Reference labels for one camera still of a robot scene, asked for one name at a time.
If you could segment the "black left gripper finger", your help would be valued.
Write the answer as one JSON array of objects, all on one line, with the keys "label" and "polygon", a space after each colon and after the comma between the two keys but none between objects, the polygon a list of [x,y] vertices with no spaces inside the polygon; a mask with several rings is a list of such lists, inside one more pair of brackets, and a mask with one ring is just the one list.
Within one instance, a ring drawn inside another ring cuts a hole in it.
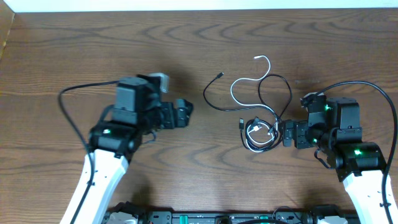
[{"label": "black left gripper finger", "polygon": [[176,100],[176,108],[175,108],[176,116],[181,116],[182,113],[185,113],[185,115],[190,116],[192,112],[193,112],[193,103],[181,98]]},{"label": "black left gripper finger", "polygon": [[176,128],[184,128],[188,126],[190,117],[185,116],[177,116],[175,119],[175,127]]}]

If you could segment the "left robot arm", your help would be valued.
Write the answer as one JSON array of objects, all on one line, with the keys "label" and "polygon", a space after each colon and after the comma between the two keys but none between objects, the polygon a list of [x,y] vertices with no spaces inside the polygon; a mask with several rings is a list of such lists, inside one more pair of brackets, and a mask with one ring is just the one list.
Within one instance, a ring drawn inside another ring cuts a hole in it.
[{"label": "left robot arm", "polygon": [[143,136],[188,126],[193,104],[162,101],[169,76],[150,73],[115,81],[116,101],[108,105],[83,139],[83,170],[62,223],[101,223],[113,193],[127,172]]}]

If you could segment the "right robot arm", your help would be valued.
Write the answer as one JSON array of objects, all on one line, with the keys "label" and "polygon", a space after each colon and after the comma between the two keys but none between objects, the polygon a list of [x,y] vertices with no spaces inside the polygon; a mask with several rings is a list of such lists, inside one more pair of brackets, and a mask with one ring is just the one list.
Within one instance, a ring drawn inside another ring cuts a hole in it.
[{"label": "right robot arm", "polygon": [[360,108],[353,98],[316,96],[306,107],[306,120],[285,120],[279,130],[285,147],[315,147],[326,154],[321,163],[336,170],[361,223],[397,221],[391,180],[382,186],[387,166],[380,147],[362,140]]}]

